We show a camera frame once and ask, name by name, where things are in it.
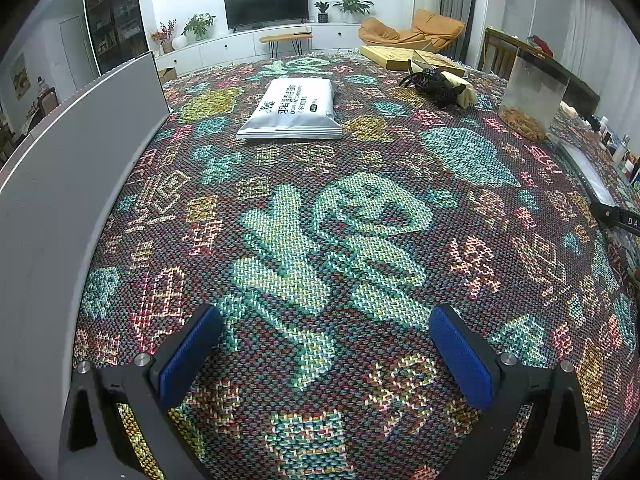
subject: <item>white tv cabinet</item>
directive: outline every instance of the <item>white tv cabinet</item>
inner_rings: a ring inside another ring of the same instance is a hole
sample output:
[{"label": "white tv cabinet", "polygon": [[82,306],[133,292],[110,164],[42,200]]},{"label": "white tv cabinet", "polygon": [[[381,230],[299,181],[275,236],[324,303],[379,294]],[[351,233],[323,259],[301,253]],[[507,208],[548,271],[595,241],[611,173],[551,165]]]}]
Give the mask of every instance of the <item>white tv cabinet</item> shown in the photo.
[{"label": "white tv cabinet", "polygon": [[[269,44],[260,43],[263,36],[311,32],[313,38],[302,42],[303,51],[338,52],[358,48],[362,40],[358,37],[359,23],[305,23],[304,25],[280,25],[257,30],[236,32],[220,38],[192,43],[156,57],[158,70],[175,68],[178,75],[228,62],[251,62],[269,58]],[[293,56],[293,45],[281,41],[279,56]]]}]

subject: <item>white plastic package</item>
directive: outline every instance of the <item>white plastic package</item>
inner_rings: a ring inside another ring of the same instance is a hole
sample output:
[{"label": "white plastic package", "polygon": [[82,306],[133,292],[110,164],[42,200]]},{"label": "white plastic package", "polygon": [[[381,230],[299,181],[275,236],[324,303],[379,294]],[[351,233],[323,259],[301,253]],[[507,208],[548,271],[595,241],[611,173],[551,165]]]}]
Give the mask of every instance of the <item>white plastic package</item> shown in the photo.
[{"label": "white plastic package", "polygon": [[238,139],[339,139],[334,86],[328,79],[286,77],[271,81],[260,104],[238,130]]}]

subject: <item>television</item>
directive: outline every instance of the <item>television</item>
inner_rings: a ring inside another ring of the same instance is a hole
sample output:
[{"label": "television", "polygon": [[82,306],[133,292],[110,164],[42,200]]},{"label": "television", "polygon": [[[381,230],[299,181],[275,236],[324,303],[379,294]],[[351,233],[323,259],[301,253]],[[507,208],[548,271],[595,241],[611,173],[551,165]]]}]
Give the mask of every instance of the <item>television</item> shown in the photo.
[{"label": "television", "polygon": [[308,20],[309,0],[225,0],[225,10],[228,28],[279,20]]}]

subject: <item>red flower arrangement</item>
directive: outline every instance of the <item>red flower arrangement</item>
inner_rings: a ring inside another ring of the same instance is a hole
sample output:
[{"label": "red flower arrangement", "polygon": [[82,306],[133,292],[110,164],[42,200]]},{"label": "red flower arrangement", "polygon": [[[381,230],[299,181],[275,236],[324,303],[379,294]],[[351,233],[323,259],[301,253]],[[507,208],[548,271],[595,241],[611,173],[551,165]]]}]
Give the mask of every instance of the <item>red flower arrangement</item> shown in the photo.
[{"label": "red flower arrangement", "polygon": [[177,20],[169,20],[169,23],[165,25],[160,22],[160,30],[156,30],[151,33],[151,37],[158,43],[165,43],[171,41],[171,37],[174,34],[174,27]]}]

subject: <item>white door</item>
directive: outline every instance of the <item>white door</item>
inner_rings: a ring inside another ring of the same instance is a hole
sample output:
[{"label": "white door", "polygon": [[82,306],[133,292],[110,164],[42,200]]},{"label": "white door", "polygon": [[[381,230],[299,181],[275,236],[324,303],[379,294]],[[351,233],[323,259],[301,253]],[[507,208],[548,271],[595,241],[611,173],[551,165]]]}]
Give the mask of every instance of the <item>white door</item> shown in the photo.
[{"label": "white door", "polygon": [[76,90],[79,90],[95,79],[89,63],[89,53],[82,37],[80,17],[76,16],[66,22],[61,22],[60,33],[71,77],[76,85]]}]

